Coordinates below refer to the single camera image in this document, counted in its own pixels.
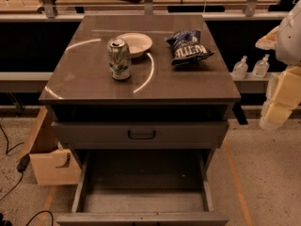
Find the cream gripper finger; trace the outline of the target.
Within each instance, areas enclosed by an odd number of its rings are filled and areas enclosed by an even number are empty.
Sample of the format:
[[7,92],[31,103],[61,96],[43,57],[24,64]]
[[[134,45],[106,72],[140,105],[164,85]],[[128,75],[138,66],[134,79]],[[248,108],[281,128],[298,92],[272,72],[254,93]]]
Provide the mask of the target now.
[[278,129],[301,103],[301,67],[290,66],[268,83],[262,105],[260,127]]
[[277,32],[279,26],[274,27],[265,36],[261,37],[255,43],[255,47],[262,50],[274,50],[276,47]]

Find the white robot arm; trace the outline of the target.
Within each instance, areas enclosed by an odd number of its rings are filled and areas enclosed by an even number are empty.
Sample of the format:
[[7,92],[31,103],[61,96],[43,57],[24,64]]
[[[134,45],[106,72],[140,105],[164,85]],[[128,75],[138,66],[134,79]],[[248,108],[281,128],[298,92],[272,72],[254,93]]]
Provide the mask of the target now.
[[255,46],[274,49],[277,60],[287,65],[279,76],[270,78],[261,111],[260,127],[278,129],[301,103],[301,0]]

